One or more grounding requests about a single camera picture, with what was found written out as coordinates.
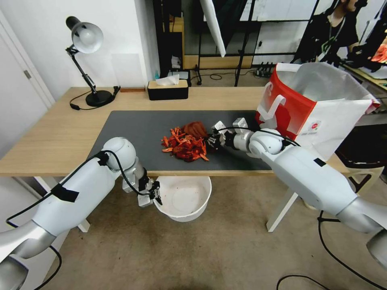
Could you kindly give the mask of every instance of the door hinge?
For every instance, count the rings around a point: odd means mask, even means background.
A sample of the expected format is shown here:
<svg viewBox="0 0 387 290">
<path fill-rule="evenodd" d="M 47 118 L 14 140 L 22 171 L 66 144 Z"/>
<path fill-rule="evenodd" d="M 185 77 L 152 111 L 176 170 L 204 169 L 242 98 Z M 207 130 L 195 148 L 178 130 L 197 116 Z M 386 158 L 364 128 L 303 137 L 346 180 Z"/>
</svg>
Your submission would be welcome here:
<svg viewBox="0 0 387 290">
<path fill-rule="evenodd" d="M 25 76 L 27 77 L 27 79 L 30 79 L 32 78 L 31 75 L 29 74 L 29 72 L 27 70 L 23 71 Z"/>
</svg>

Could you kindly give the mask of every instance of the lamp arm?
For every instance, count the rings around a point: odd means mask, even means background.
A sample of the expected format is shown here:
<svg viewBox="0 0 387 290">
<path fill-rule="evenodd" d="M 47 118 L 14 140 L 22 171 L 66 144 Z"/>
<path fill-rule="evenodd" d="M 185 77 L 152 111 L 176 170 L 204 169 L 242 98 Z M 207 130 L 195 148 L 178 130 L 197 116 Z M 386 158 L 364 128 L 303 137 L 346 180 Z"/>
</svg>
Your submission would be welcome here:
<svg viewBox="0 0 387 290">
<path fill-rule="evenodd" d="M 87 83 L 87 85 L 90 87 L 90 89 L 92 90 L 92 93 L 94 95 L 97 94 L 97 91 L 96 91 L 96 85 L 95 83 L 93 82 L 93 80 L 89 77 L 88 74 L 85 74 L 85 72 L 83 71 L 83 69 L 81 68 L 81 66 L 79 65 L 79 63 L 77 62 L 77 60 L 75 59 L 75 55 L 79 52 L 78 50 L 76 50 L 74 48 L 74 45 L 71 45 L 70 47 L 66 48 L 66 51 L 67 53 L 69 54 L 69 56 L 71 57 L 71 59 L 73 60 L 73 62 L 75 63 L 75 65 L 77 66 L 77 68 L 79 69 L 79 71 L 81 72 L 82 74 L 82 77 L 83 79 L 85 80 L 85 82 Z"/>
</svg>

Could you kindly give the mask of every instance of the black lamp base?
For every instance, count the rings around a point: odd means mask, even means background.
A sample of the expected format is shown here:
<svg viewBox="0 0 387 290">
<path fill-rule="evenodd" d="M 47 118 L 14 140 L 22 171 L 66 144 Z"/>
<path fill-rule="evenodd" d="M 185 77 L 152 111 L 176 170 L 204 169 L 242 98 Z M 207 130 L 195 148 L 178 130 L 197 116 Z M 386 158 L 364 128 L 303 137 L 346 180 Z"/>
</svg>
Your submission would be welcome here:
<svg viewBox="0 0 387 290">
<path fill-rule="evenodd" d="M 96 94 L 89 94 L 86 97 L 86 104 L 91 107 L 102 107 L 114 100 L 113 95 L 109 91 L 97 91 Z"/>
</svg>

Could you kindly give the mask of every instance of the wooden table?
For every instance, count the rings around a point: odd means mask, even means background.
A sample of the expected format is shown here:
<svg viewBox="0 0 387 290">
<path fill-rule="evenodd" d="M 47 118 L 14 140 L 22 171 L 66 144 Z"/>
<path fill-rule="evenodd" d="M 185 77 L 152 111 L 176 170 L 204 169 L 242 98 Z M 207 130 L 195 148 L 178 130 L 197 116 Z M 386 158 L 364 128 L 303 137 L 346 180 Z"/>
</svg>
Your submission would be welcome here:
<svg viewBox="0 0 387 290">
<path fill-rule="evenodd" d="M 255 110 L 261 101 L 263 87 L 191 87 L 188 99 L 172 101 L 150 101 L 146 92 L 119 93 L 112 103 L 104 107 L 89 111 L 71 109 L 69 101 L 87 91 L 88 88 L 84 87 L 70 88 L 0 160 L 0 176 L 34 176 L 49 192 L 57 184 L 54 176 L 66 176 L 86 159 L 113 110 Z M 84 97 L 75 100 L 74 103 L 82 108 L 86 107 Z M 328 161 L 328 164 L 339 172 L 348 172 L 336 155 Z M 273 172 L 149 171 L 148 174 L 247 176 Z M 286 194 L 267 223 L 269 231 L 275 229 L 297 196 L 293 192 Z M 79 228 L 86 232 L 89 224 L 85 220 Z"/>
<path fill-rule="evenodd" d="M 367 88 L 368 84 L 371 83 L 372 85 L 378 87 L 379 89 L 383 90 L 384 92 L 387 92 L 387 87 L 385 87 L 383 84 L 387 83 L 387 80 L 385 79 L 374 79 L 373 77 L 369 76 L 364 71 L 358 69 L 358 68 L 352 68 L 346 64 L 342 65 L 343 68 L 350 74 L 352 74 L 354 77 L 360 79 L 361 81 L 364 81 L 365 84 L 362 84 L 363 87 Z"/>
</svg>

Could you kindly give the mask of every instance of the desk lamp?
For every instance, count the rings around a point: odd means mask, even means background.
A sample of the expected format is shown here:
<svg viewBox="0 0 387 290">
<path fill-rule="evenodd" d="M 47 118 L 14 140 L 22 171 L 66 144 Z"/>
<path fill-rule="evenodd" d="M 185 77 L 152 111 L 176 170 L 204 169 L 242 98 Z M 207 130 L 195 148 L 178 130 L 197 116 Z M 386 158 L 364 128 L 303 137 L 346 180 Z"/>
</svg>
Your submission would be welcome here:
<svg viewBox="0 0 387 290">
<path fill-rule="evenodd" d="M 84 73 L 81 66 L 75 59 L 78 52 L 93 53 L 102 45 L 104 35 L 102 30 L 92 23 L 81 22 L 77 17 L 70 16 L 66 19 L 66 25 L 71 30 L 71 39 L 73 44 L 66 48 L 67 53 L 71 56 L 73 62 L 82 74 L 83 79 L 91 89 L 91 93 L 86 97 L 86 103 L 91 107 L 101 107 L 112 102 L 118 92 L 114 87 L 114 94 L 109 91 L 97 91 L 93 80 Z"/>
</svg>

